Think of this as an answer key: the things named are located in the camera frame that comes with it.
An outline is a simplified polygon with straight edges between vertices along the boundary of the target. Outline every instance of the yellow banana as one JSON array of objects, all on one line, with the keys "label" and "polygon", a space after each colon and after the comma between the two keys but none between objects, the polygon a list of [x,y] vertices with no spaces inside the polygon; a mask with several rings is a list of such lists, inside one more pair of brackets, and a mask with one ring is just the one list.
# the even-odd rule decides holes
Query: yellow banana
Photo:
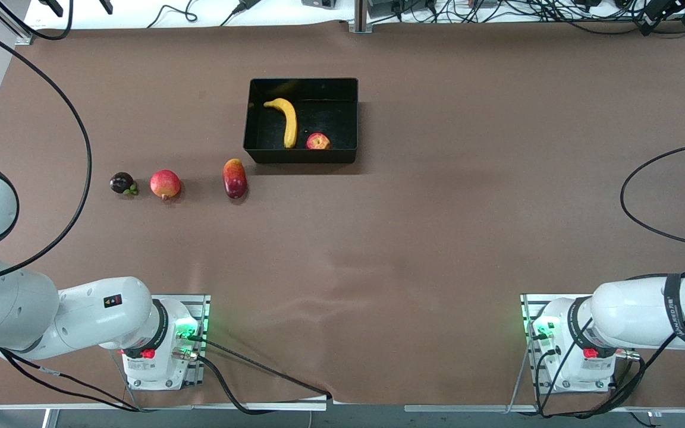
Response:
[{"label": "yellow banana", "polygon": [[297,116],[294,113],[293,103],[284,98],[277,98],[274,101],[263,103],[265,108],[275,108],[285,114],[287,124],[285,125],[285,149],[292,149],[297,141]]}]

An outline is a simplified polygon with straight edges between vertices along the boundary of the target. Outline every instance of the metal connector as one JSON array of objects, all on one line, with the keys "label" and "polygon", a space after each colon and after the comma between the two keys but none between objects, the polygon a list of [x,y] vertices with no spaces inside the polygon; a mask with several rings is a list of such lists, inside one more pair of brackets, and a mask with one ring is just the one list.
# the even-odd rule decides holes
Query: metal connector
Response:
[{"label": "metal connector", "polygon": [[187,350],[174,350],[174,352],[171,352],[171,357],[174,357],[177,360],[197,361],[197,359],[199,358],[199,352]]},{"label": "metal connector", "polygon": [[624,358],[625,360],[628,361],[633,361],[637,362],[641,360],[641,355],[635,351],[628,351],[628,350],[617,350],[615,351],[615,357],[617,358]]}]

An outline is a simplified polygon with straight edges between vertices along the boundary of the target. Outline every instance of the brown table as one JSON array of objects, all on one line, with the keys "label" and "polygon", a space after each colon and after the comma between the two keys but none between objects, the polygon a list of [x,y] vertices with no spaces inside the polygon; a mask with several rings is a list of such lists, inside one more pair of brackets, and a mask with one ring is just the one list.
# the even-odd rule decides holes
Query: brown table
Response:
[{"label": "brown table", "polygon": [[[685,37],[594,36],[564,25],[74,32],[20,51],[58,82],[92,138],[81,221],[33,269],[59,288],[138,276],[152,292],[212,295],[212,338],[338,401],[506,404],[524,349],[519,295],[685,270],[685,244],[623,216],[620,184],[685,146]],[[356,77],[359,160],[255,165],[241,148],[254,77]],[[78,201],[84,154],[65,105],[13,61],[0,89],[0,169],[21,219],[0,259],[33,254]],[[250,194],[221,186],[245,161]],[[165,204],[146,179],[185,185]],[[144,189],[107,188],[128,171]],[[638,216],[685,235],[685,154],[630,189]],[[313,393],[218,358],[243,401]],[[104,350],[46,366],[122,393]],[[223,402],[212,377],[144,405]],[[532,403],[529,376],[519,396]],[[598,398],[558,399],[582,408]],[[0,404],[73,402],[0,360]],[[685,407],[685,353],[668,352],[634,405]]]}]

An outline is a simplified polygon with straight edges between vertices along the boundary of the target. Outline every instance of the red apple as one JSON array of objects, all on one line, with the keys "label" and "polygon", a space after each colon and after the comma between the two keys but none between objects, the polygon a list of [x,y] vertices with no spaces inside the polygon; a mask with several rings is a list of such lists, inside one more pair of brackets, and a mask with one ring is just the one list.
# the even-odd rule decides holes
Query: red apple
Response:
[{"label": "red apple", "polygon": [[242,161],[239,159],[231,159],[224,165],[223,173],[224,189],[226,196],[232,199],[239,199],[247,192],[247,177],[245,177],[245,168],[242,166]]},{"label": "red apple", "polygon": [[307,149],[323,150],[330,149],[331,147],[332,144],[329,143],[329,138],[326,138],[326,135],[323,133],[312,133],[305,141],[305,148]]},{"label": "red apple", "polygon": [[174,171],[163,169],[150,178],[150,189],[162,200],[169,200],[181,192],[181,181]]}]

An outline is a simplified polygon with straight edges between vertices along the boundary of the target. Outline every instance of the black rectangular bin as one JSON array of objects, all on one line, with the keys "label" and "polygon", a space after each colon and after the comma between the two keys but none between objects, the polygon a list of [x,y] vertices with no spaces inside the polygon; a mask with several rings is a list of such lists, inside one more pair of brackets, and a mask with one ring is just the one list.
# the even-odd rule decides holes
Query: black rectangular bin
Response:
[{"label": "black rectangular bin", "polygon": [[[285,116],[263,103],[285,98],[297,115],[297,143],[285,149]],[[309,150],[323,133],[331,149]],[[355,78],[254,78],[247,100],[244,149],[256,163],[353,163],[359,148],[359,81]]]}]

